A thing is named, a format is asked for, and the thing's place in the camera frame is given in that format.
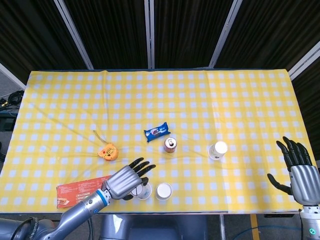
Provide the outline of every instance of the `table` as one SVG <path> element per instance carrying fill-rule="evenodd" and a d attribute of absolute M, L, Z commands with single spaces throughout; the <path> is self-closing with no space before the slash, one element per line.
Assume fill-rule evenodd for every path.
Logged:
<path fill-rule="evenodd" d="M 175 153 L 163 151 L 165 137 L 144 136 L 165 121 Z M 116 161 L 97 156 L 104 144 L 93 130 L 119 148 Z M 147 174 L 152 189 L 168 182 L 172 197 L 120 200 L 104 212 L 296 211 L 267 179 L 289 183 L 282 136 L 303 143 L 315 163 L 285 70 L 33 71 L 0 174 L 0 212 L 63 212 L 57 185 L 113 174 L 139 157 L 157 165 Z M 228 144 L 222 161 L 208 158 L 217 140 Z"/>

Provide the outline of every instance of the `can lid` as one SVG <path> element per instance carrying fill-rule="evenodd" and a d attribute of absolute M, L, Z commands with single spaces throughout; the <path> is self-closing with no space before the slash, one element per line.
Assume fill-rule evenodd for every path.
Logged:
<path fill-rule="evenodd" d="M 177 140 L 174 139 L 173 137 L 168 137 L 165 141 L 164 141 L 164 145 L 168 148 L 168 149 L 174 149 L 177 146 Z"/>
<path fill-rule="evenodd" d="M 219 154 L 225 154 L 228 151 L 228 146 L 224 141 L 217 141 L 214 148 Z"/>
<path fill-rule="evenodd" d="M 169 198 L 172 194 L 172 188 L 168 183 L 161 183 L 156 188 L 156 193 L 159 197 L 166 199 Z"/>
<path fill-rule="evenodd" d="M 132 194 L 133 196 L 138 196 L 138 195 L 140 195 L 141 193 L 142 193 L 142 186 L 141 186 L 141 184 L 138 185 L 135 189 L 133 189 L 133 190 L 131 191 L 131 194 Z"/>

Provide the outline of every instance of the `yellow tape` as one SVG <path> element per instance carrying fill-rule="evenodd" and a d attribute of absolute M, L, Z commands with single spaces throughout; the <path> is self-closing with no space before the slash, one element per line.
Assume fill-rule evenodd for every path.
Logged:
<path fill-rule="evenodd" d="M 253 240 L 259 240 L 259 231 L 258 231 L 258 222 L 257 222 L 257 215 L 255 214 L 250 214 L 250 221 L 251 221 L 251 227 L 255 228 L 252 229 L 252 238 Z"/>

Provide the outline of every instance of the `blue ring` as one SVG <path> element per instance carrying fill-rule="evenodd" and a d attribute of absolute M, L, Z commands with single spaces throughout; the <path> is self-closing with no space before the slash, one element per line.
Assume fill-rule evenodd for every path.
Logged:
<path fill-rule="evenodd" d="M 100 198 L 102 199 L 102 202 L 103 202 L 104 206 L 105 206 L 105 207 L 108 206 L 107 201 L 105 200 L 105 198 L 104 198 L 104 196 L 102 195 L 102 193 L 101 193 L 99 190 L 97 190 L 96 193 L 97 193 L 97 194 L 100 196 Z"/>

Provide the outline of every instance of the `red package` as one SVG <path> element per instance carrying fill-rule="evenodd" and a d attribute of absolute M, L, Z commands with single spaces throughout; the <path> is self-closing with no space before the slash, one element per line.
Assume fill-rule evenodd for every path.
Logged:
<path fill-rule="evenodd" d="M 56 208 L 68 208 L 90 196 L 111 176 L 102 176 L 84 181 L 77 181 L 56 187 Z"/>

